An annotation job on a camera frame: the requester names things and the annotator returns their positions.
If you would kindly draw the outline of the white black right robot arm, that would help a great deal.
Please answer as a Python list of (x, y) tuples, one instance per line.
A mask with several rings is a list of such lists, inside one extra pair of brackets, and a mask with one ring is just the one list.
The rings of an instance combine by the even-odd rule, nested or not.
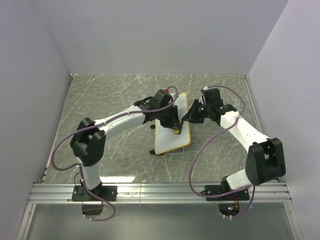
[(224, 199), (232, 200), (238, 189), (258, 186), (286, 174), (282, 142), (259, 132), (231, 104), (202, 104), (196, 99), (182, 118), (193, 124), (202, 124), (205, 119), (230, 132), (247, 152), (245, 168), (221, 180), (220, 193)]

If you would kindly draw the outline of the yellow-framed whiteboard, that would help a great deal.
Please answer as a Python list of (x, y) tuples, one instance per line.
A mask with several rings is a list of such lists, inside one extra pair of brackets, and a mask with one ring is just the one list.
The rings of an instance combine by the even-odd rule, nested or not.
[(183, 123), (180, 133), (171, 128), (165, 128), (161, 126), (159, 120), (154, 122), (154, 149), (150, 150), (151, 155), (163, 155), (166, 153), (183, 154), (183, 148), (191, 143), (191, 130), (190, 123), (188, 121), (182, 121), (182, 117), (188, 112), (188, 94), (182, 92), (179, 94), (178, 99), (175, 101), (177, 106), (177, 115), (179, 121)]

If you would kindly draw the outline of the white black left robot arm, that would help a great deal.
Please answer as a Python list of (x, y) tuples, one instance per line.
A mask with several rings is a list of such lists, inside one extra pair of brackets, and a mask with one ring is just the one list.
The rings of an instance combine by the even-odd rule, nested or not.
[(135, 102), (128, 109), (104, 119), (98, 126), (98, 121), (85, 118), (78, 126), (79, 130), (93, 127), (77, 133), (72, 137), (70, 146), (73, 154), (81, 166), (81, 178), (86, 185), (83, 195), (89, 201), (96, 201), (101, 196), (101, 179), (99, 176), (99, 161), (104, 155), (105, 143), (112, 137), (126, 131), (129, 128), (138, 127), (155, 120), (160, 121), (164, 128), (182, 131), (183, 122), (179, 119), (178, 107), (170, 107), (159, 110), (171, 103), (172, 99), (157, 100), (155, 97), (147, 97)]

